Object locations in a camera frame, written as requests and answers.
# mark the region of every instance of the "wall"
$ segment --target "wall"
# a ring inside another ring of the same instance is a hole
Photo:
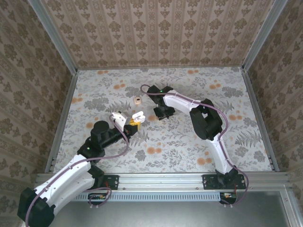
[[[303,1],[289,0],[249,69],[279,167],[303,208]]]
[[[43,172],[71,74],[26,0],[0,1],[0,226]]]
[[[42,0],[79,68],[241,65],[273,0]]]

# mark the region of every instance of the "floral tablecloth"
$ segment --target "floral tablecloth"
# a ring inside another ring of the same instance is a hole
[[[271,170],[239,67],[87,70],[78,71],[78,76],[54,172],[76,154],[96,121],[108,121],[112,112],[131,116],[141,110],[146,121],[130,139],[128,152],[100,161],[98,166],[103,171],[214,171],[209,148],[194,133],[190,117],[176,111],[169,120],[158,121],[153,112],[155,104],[140,92],[141,84],[155,84],[158,88],[168,85],[188,97],[212,100],[229,119],[223,139],[234,164],[245,171]],[[138,106],[134,103],[136,96],[142,98]],[[106,156],[116,155],[124,147],[121,140],[106,148]]]

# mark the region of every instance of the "robotic arm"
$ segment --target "robotic arm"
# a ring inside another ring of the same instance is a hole
[[[183,95],[186,100],[176,96],[177,94],[179,95],[179,93],[168,86],[160,90],[154,85],[148,89],[147,94],[148,93],[169,93],[167,95],[149,95],[154,103],[158,105],[158,107],[154,108],[154,112],[159,120],[172,116],[175,109],[190,115],[195,133],[199,138],[206,140],[209,144],[214,158],[215,171],[222,188],[233,184],[235,177],[238,175],[238,171],[227,162],[227,159],[229,159],[228,154],[226,153],[226,159],[220,147],[218,137],[222,132],[222,120],[219,114],[211,108],[193,103],[197,100],[190,99]],[[198,102],[214,106],[209,99]]]
[[[112,118],[117,127],[123,131],[129,140],[137,131],[145,116],[140,111],[128,119],[122,113],[112,113]],[[18,216],[25,221],[30,203],[42,190],[64,170],[70,170],[59,177],[34,203],[28,223],[31,227],[48,227],[55,215],[77,195],[87,189],[106,187],[104,172],[95,166],[99,160],[83,161],[71,168],[71,165],[88,158],[103,157],[104,149],[123,138],[117,128],[109,128],[106,121],[94,124],[85,143],[77,151],[73,159],[51,179],[31,190],[26,188],[20,196]]]

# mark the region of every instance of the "yellow object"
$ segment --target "yellow object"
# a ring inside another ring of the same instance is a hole
[[[129,122],[129,124],[130,125],[138,125],[138,130],[139,130],[139,128],[140,128],[140,122],[134,122],[134,120],[133,120],[133,118],[130,120],[130,122]]]

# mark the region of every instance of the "cable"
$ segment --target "cable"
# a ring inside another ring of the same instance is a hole
[[[204,103],[197,102],[197,101],[192,101],[190,98],[184,97],[184,96],[182,96],[182,95],[180,95],[180,94],[170,93],[170,92],[168,92],[168,93],[149,93],[149,92],[143,91],[143,87],[151,87],[151,86],[149,86],[149,85],[147,85],[147,84],[142,84],[142,85],[141,85],[140,90],[141,90],[141,92],[143,92],[143,93],[146,94],[146,95],[149,95],[149,96],[158,96],[158,95],[162,95],[162,96],[164,96],[164,95],[177,96],[177,97],[182,98],[182,99],[184,99],[184,100],[186,100],[186,101],[188,101],[188,102],[192,102],[192,103],[197,104],[197,105],[201,105],[201,106],[205,106],[205,107],[211,108],[211,109],[217,111],[219,114],[222,115],[222,117],[225,119],[226,126],[225,126],[225,129],[221,132],[221,134],[220,134],[219,137],[218,137],[218,141],[219,141],[221,150],[222,150],[222,152],[223,152],[223,154],[224,154],[224,157],[225,157],[226,162],[227,162],[232,168],[234,168],[234,169],[237,170],[238,172],[242,173],[242,174],[245,176],[246,181],[247,181],[246,188],[245,188],[245,191],[244,191],[243,196],[239,199],[239,201],[235,202],[233,205],[239,204],[239,203],[244,199],[244,197],[246,196],[247,190],[248,190],[248,187],[249,187],[249,183],[250,183],[250,182],[249,182],[249,179],[248,179],[247,175],[246,175],[243,171],[241,171],[241,170],[239,170],[237,167],[235,167],[235,166],[230,162],[230,160],[228,160],[227,154],[226,154],[226,152],[225,152],[225,150],[224,150],[224,146],[223,146],[223,144],[222,144],[222,142],[221,142],[221,137],[224,135],[224,133],[226,133],[226,131],[227,131],[227,129],[228,129],[228,119],[227,119],[226,115],[225,115],[221,110],[217,109],[216,107],[214,107],[214,106],[212,106],[212,105],[204,104]]]
[[[107,196],[107,198],[100,205],[96,206],[98,208],[98,207],[103,206],[107,202],[107,200],[109,200],[110,196],[112,195],[112,189],[109,188],[109,187],[101,187],[101,188],[95,188],[95,189],[91,189],[91,190],[86,190],[84,192],[93,192],[93,191],[97,191],[97,190],[108,190],[109,191],[109,196]],[[94,198],[94,197],[96,197],[96,196],[100,196],[100,195],[93,195],[89,199],[89,204],[90,204],[91,208],[93,207],[93,204],[91,204],[91,199]]]
[[[78,162],[75,162],[74,164],[70,165],[68,168],[64,169],[64,171],[62,171],[60,174],[58,174],[44,189],[41,190],[41,192],[33,199],[33,201],[30,203],[28,210],[27,210],[27,214],[25,217],[25,226],[28,227],[28,218],[29,218],[29,214],[30,211],[34,205],[34,203],[37,201],[37,199],[44,193],[46,192],[49,187],[56,182],[63,174],[65,174],[67,171],[69,171],[70,169],[72,169],[74,166],[76,166],[77,164],[81,163],[81,162],[89,162],[89,161],[95,161],[95,160],[102,160],[102,159],[111,159],[111,158],[116,158],[116,157],[120,157],[122,155],[124,155],[127,150],[128,150],[128,146],[129,146],[129,142],[128,142],[128,138],[127,136],[124,134],[124,132],[119,128],[119,126],[112,120],[112,114],[109,116],[109,120],[114,124],[114,126],[118,129],[118,131],[122,134],[123,138],[125,139],[126,142],[126,147],[124,149],[124,151],[118,155],[113,155],[113,156],[108,156],[108,157],[92,157],[92,158],[87,158]]]

